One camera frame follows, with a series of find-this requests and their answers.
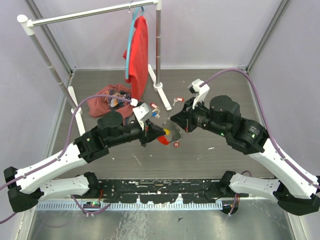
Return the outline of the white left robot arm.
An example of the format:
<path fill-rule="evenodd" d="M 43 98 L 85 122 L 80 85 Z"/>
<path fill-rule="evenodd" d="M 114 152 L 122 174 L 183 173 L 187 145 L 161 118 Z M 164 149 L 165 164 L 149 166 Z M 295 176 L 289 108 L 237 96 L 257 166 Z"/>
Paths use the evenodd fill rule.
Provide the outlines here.
<path fill-rule="evenodd" d="M 68 195 L 95 198 L 101 185 L 93 172 L 74 178 L 56 177 L 108 155 L 111 147 L 135 140 L 145 146 L 165 134 L 162 127 L 148 119 L 124 125 L 120 113 L 108 112 L 98 119 L 94 128 L 76 138 L 66 149 L 29 167 L 5 169 L 10 206 L 14 213 L 20 213 L 50 198 Z"/>

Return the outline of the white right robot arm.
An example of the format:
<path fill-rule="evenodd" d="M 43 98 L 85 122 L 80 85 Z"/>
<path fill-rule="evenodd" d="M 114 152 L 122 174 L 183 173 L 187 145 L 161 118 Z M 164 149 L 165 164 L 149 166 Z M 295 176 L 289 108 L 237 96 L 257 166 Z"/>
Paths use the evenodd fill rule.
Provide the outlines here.
<path fill-rule="evenodd" d="M 203 102 L 194 106 L 194 100 L 194 97 L 187 100 L 182 110 L 171 116 L 171 121 L 187 133 L 201 128 L 224 137 L 232 149 L 258 161 L 275 176 L 274 179 L 262 179 L 226 171 L 219 181 L 223 196 L 248 194 L 262 197 L 296 216 L 319 211 L 319 176 L 307 172 L 305 175 L 312 181 L 309 183 L 292 169 L 291 165 L 296 167 L 297 164 L 279 155 L 265 127 L 241 116 L 237 102 L 227 95 L 212 98 L 209 107 Z"/>

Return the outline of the red carabiner keyring with chain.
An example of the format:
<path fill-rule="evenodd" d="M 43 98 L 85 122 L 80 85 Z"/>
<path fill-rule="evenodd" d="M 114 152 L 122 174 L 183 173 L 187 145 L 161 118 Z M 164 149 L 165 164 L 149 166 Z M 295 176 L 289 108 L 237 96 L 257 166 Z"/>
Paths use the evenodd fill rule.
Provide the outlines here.
<path fill-rule="evenodd" d="M 170 144 L 174 145 L 174 142 L 181 142 L 183 138 L 183 134 L 177 124 L 170 120 L 171 115 L 167 116 L 167 120 L 162 124 L 163 129 L 168 129 L 170 131 L 169 135 L 165 135 L 166 137 L 166 145 Z"/>

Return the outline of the key with yellow tag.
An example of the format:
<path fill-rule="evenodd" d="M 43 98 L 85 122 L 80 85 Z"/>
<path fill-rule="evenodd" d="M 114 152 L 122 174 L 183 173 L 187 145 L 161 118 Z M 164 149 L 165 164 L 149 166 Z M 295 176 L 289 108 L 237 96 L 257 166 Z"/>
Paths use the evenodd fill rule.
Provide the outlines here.
<path fill-rule="evenodd" d="M 163 130 L 165 131 L 165 134 L 166 134 L 166 135 L 169 135 L 169 134 L 171 133 L 171 132 L 170 132 L 168 129 L 166 129 L 166 128 L 164 128 Z"/>

